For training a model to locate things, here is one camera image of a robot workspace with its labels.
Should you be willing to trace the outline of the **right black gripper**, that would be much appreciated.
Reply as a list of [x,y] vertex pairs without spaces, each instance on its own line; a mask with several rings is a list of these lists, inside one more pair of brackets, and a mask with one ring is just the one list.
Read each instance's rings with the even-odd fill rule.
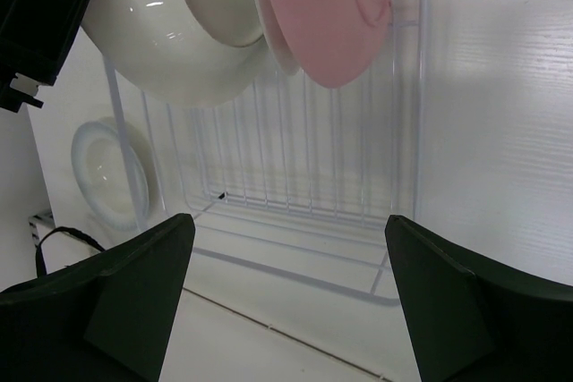
[[90,0],[1,0],[1,107],[41,108],[55,84]]

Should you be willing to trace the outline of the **pink plate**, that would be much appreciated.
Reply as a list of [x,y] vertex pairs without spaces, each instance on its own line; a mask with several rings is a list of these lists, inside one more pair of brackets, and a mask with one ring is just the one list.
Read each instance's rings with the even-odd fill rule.
[[295,60],[317,84],[340,88],[381,50],[391,0],[270,0]]

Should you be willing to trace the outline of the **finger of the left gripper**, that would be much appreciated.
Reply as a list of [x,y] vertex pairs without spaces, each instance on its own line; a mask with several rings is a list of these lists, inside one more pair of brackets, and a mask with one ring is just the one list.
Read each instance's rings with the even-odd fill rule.
[[157,381],[196,233],[177,214],[1,292],[3,381]]
[[572,288],[389,217],[386,242],[423,381],[570,381]]

